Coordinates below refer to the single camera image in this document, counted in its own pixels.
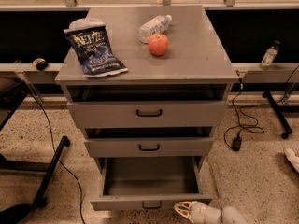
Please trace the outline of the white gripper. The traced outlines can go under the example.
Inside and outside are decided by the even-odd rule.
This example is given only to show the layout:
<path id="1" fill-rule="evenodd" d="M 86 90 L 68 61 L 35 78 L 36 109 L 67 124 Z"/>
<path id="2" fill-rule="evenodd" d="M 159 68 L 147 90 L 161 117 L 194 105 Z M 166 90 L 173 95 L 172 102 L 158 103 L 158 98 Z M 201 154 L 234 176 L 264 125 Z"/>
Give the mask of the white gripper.
<path id="1" fill-rule="evenodd" d="M 174 210 L 193 224 L 221 224 L 221 210 L 201 202 L 178 202 Z"/>

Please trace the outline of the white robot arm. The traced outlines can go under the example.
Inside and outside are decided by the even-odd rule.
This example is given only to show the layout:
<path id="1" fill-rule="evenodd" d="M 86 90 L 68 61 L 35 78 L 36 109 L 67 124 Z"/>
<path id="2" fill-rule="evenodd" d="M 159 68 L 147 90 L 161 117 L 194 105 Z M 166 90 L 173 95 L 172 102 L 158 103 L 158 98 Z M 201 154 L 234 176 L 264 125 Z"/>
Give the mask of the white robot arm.
<path id="1" fill-rule="evenodd" d="M 216 204 L 182 201 L 192 224 L 299 224 L 299 153 L 292 147 L 240 150 L 211 164 Z"/>

